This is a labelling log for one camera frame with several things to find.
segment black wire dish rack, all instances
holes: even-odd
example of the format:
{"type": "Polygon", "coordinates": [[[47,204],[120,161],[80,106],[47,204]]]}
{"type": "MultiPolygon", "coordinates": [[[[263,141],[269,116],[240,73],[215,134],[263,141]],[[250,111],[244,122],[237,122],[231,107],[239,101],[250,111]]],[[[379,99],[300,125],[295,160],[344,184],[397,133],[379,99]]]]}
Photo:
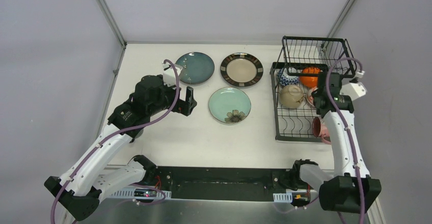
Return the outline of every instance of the black wire dish rack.
{"type": "MultiPolygon", "coordinates": [[[[288,37],[282,38],[282,49],[277,62],[273,62],[270,75],[272,78],[273,101],[275,107],[276,140],[292,142],[321,142],[312,133],[312,121],[318,115],[316,109],[307,102],[308,87],[299,83],[303,90],[304,99],[296,109],[284,107],[279,102],[282,86],[279,84],[278,72],[283,69],[291,76],[318,76],[305,74],[302,70],[316,67],[321,71],[328,71],[330,66],[340,58],[353,57],[348,41],[337,38],[288,37]]],[[[338,72],[342,78],[353,78],[357,64],[345,61],[338,64],[333,72],[338,72]]]]}

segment teal plate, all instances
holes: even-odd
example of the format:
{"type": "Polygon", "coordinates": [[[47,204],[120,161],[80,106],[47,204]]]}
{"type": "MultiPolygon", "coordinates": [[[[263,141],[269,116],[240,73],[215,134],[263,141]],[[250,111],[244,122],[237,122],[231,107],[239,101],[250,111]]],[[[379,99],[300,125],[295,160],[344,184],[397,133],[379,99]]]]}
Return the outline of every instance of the teal plate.
{"type": "Polygon", "coordinates": [[[201,52],[186,53],[177,60],[176,64],[183,66],[183,77],[180,81],[186,84],[201,84],[214,72],[213,60],[201,52]]]}
{"type": "Polygon", "coordinates": [[[251,111],[251,101],[237,88],[221,88],[213,93],[208,102],[211,114],[226,124],[244,120],[251,111]]]}

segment plate with flower design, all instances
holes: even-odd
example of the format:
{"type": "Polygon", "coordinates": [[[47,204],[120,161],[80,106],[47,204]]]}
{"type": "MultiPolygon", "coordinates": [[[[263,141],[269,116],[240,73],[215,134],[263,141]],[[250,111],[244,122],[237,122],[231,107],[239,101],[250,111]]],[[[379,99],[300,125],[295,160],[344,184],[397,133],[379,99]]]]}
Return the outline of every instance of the plate with flower design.
{"type": "Polygon", "coordinates": [[[237,88],[221,88],[214,92],[208,102],[211,114],[226,124],[244,120],[251,111],[251,100],[237,88]]]}

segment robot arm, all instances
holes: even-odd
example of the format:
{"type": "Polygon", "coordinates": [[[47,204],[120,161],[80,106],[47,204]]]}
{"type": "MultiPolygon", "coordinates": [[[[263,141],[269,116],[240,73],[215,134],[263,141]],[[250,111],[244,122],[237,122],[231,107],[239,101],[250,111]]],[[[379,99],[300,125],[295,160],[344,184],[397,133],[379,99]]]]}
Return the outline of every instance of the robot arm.
{"type": "Polygon", "coordinates": [[[354,127],[352,98],[357,99],[365,95],[366,89],[356,79],[342,86],[340,75],[338,73],[330,74],[330,94],[348,124],[353,139],[352,144],[342,118],[328,98],[326,76],[327,73],[325,72],[318,75],[318,89],[312,96],[317,114],[323,118],[332,140],[335,176],[323,172],[316,163],[302,161],[299,177],[319,191],[319,202],[324,210],[360,213],[358,174],[360,174],[365,197],[365,211],[369,209],[381,192],[380,181],[370,177],[369,170],[363,161],[354,127]],[[357,163],[355,163],[352,153],[352,145],[355,147],[357,163]]]}
{"type": "MultiPolygon", "coordinates": [[[[90,216],[99,203],[115,191],[140,181],[148,183],[154,178],[156,166],[143,155],[134,157],[128,165],[109,175],[100,176],[100,173],[125,145],[140,136],[143,131],[140,125],[150,122],[151,116],[173,104],[176,78],[173,69],[164,68],[163,75],[147,75],[137,83],[135,91],[114,109],[108,124],[77,163],[60,177],[49,177],[45,181],[45,187],[54,196],[64,188],[59,202],[76,220],[90,216]],[[130,127],[138,128],[116,134],[101,144],[107,136],[130,127]],[[78,166],[75,177],[70,179],[78,166]]],[[[176,66],[176,70],[181,74],[182,67],[176,66]]],[[[178,99],[172,111],[188,116],[196,105],[193,89],[187,87],[185,101],[178,99]]]]}

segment pink cup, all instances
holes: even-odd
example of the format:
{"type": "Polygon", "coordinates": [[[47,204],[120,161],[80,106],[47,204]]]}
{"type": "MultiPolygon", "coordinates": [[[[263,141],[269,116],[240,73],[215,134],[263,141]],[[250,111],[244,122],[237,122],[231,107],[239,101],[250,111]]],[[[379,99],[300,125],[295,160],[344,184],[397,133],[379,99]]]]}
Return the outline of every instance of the pink cup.
{"type": "Polygon", "coordinates": [[[326,140],[324,137],[330,137],[329,130],[324,122],[319,118],[315,117],[312,121],[312,133],[315,137],[321,137],[321,142],[325,144],[332,144],[332,142],[326,140]]]}

